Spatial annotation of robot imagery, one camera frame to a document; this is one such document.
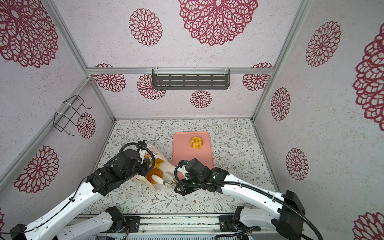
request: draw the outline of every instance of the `red flower print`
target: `red flower print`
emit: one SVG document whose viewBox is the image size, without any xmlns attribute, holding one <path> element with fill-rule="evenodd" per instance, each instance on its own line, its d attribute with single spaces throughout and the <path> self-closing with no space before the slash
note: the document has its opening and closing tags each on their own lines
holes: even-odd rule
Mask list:
<svg viewBox="0 0 384 240">
<path fill-rule="evenodd" d="M 140 76 L 136 87 L 141 95 L 152 100 L 162 98 L 167 92 L 166 90 L 156 90 L 153 88 L 151 74 Z"/>
<path fill-rule="evenodd" d="M 0 207 L 0 232 L 3 229 L 3 226 L 5 224 L 3 221 L 3 217 L 4 217 L 4 214 L 1 213 L 1 207 Z"/>
<path fill-rule="evenodd" d="M 43 146 L 13 185 L 21 192 L 37 193 L 55 179 L 58 168 L 59 159 L 54 149 Z"/>
<path fill-rule="evenodd" d="M 359 215 L 354 223 L 355 226 L 352 229 L 354 240 L 384 239 L 384 216 L 381 213 L 366 212 L 364 215 Z"/>
<path fill-rule="evenodd" d="M 98 64 L 96 68 L 114 68 L 109 64 Z M 110 92 L 120 92 L 125 88 L 125 78 L 123 74 L 94 74 L 93 77 L 98 85 Z"/>
<path fill-rule="evenodd" d="M 257 0 L 179 0 L 184 28 L 200 43 L 223 45 L 252 21 Z"/>
<path fill-rule="evenodd" d="M 205 108 L 212 102 L 212 95 L 203 90 L 198 90 L 191 95 L 191 103 L 197 108 Z"/>
<path fill-rule="evenodd" d="M 298 148 L 292 148 L 285 160 L 289 174 L 296 180 L 303 180 L 308 174 L 307 156 Z"/>
<path fill-rule="evenodd" d="M 153 46 L 163 35 L 161 23 L 156 15 L 148 9 L 137 9 L 129 20 L 129 29 L 133 37 L 145 46 Z"/>
<path fill-rule="evenodd" d="M 57 51 L 55 26 L 39 0 L 0 1 L 0 52 L 23 67 L 49 65 Z"/>
<path fill-rule="evenodd" d="M 276 121 L 283 120 L 291 107 L 290 95 L 285 88 L 279 88 L 273 94 L 271 101 L 271 113 Z"/>
<path fill-rule="evenodd" d="M 340 25 L 330 21 L 319 27 L 307 47 L 307 62 L 312 67 L 323 65 L 333 56 L 340 42 Z"/>
<path fill-rule="evenodd" d="M 356 104 L 364 109 L 364 117 L 373 119 L 384 131 L 384 24 L 375 40 L 364 49 L 362 61 L 356 66 L 357 80 L 353 88 Z"/>
<path fill-rule="evenodd" d="M 253 66 L 253 68 L 271 68 L 270 63 L 259 63 Z M 246 74 L 243 76 L 243 85 L 246 89 L 251 91 L 257 91 L 263 89 L 267 82 L 269 75 L 267 74 Z"/>
<path fill-rule="evenodd" d="M 83 113 L 77 120 L 77 130 L 83 138 L 90 138 L 95 133 L 95 119 L 89 113 Z"/>
</svg>

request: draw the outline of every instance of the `pink tray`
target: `pink tray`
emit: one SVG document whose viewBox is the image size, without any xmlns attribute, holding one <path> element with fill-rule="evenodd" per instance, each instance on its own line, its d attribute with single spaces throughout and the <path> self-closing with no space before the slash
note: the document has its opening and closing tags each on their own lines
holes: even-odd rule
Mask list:
<svg viewBox="0 0 384 240">
<path fill-rule="evenodd" d="M 191 147 L 190 142 L 194 136 L 199 136 L 203 140 L 200 149 Z M 172 164 L 177 166 L 181 160 L 190 161 L 197 158 L 209 169 L 214 168 L 214 158 L 212 155 L 211 140 L 208 132 L 177 132 L 173 135 L 173 160 Z M 180 179 L 184 178 L 181 172 L 177 175 Z"/>
</svg>

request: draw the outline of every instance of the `floral patterned table surface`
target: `floral patterned table surface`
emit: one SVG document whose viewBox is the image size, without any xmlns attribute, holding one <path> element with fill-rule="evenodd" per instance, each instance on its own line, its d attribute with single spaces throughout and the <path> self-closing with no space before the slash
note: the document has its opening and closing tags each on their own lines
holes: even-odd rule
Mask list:
<svg viewBox="0 0 384 240">
<path fill-rule="evenodd" d="M 275 191 L 249 119 L 119 120 L 99 167 L 123 144 L 138 140 L 147 140 L 172 162 L 173 135 L 187 131 L 209 132 L 216 167 L 226 169 L 256 186 Z M 99 214 L 111 206 L 117 206 L 123 214 L 227 213 L 244 204 L 247 205 L 241 199 L 201 189 L 187 196 L 168 189 L 154 191 L 130 179 L 81 214 Z"/>
</svg>

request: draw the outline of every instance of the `yellow food item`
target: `yellow food item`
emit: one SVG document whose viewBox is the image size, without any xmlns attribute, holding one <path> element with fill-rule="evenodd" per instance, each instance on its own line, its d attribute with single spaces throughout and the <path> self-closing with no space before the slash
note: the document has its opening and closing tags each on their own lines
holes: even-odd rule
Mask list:
<svg viewBox="0 0 384 240">
<path fill-rule="evenodd" d="M 191 147 L 195 149 L 199 149 L 203 146 L 203 140 L 199 136 L 194 136 L 191 139 Z"/>
<path fill-rule="evenodd" d="M 148 180 L 150 183 L 152 183 L 152 184 L 157 183 L 157 182 L 155 182 L 155 181 L 152 179 L 152 175 L 156 175 L 156 176 L 159 176 L 159 177 L 161 177 L 161 178 L 164 177 L 164 174 L 163 174 L 163 172 L 162 172 L 160 169 L 156 169 L 156 168 L 152 169 L 151 171 L 148 172 L 148 175 L 147 175 L 147 180 Z"/>
</svg>

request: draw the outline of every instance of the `black wire rack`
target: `black wire rack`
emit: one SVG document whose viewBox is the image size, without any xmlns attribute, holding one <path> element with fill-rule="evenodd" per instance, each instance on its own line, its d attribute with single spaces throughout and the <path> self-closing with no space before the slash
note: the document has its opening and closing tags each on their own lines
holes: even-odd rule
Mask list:
<svg viewBox="0 0 384 240">
<path fill-rule="evenodd" d="M 73 98 L 76 98 L 73 103 L 69 103 L 68 101 L 70 101 L 71 99 Z M 73 107 L 73 104 L 76 102 L 76 100 L 78 100 L 80 102 L 80 105 L 75 109 Z M 84 105 L 84 100 L 80 97 L 80 95 L 76 94 L 76 95 L 73 95 L 72 97 L 68 98 L 67 100 L 65 100 L 63 103 L 66 103 L 70 106 L 70 108 L 72 108 L 74 110 L 74 113 L 72 114 L 72 116 L 69 118 L 68 115 L 66 115 L 65 113 L 70 109 L 68 108 L 65 112 L 63 113 L 55 113 L 55 115 L 53 116 L 53 127 L 56 128 L 57 130 L 59 130 L 60 132 L 66 132 L 68 135 L 71 135 L 71 136 L 75 136 L 75 134 L 70 134 L 69 132 L 67 132 L 67 130 L 65 130 L 66 126 L 71 122 L 73 125 L 77 126 L 77 124 L 75 124 L 73 121 L 72 121 L 72 118 L 75 114 L 78 114 L 79 116 L 81 116 L 81 114 L 79 114 L 78 110 L 81 106 L 83 106 L 85 109 L 91 109 L 92 107 L 90 108 L 87 108 L 85 105 Z M 62 115 L 64 116 L 65 118 L 68 119 L 68 122 L 64 125 L 64 127 L 60 126 L 59 125 L 59 121 L 61 118 L 59 118 L 59 120 L 56 122 L 56 116 L 57 115 Z"/>
</svg>

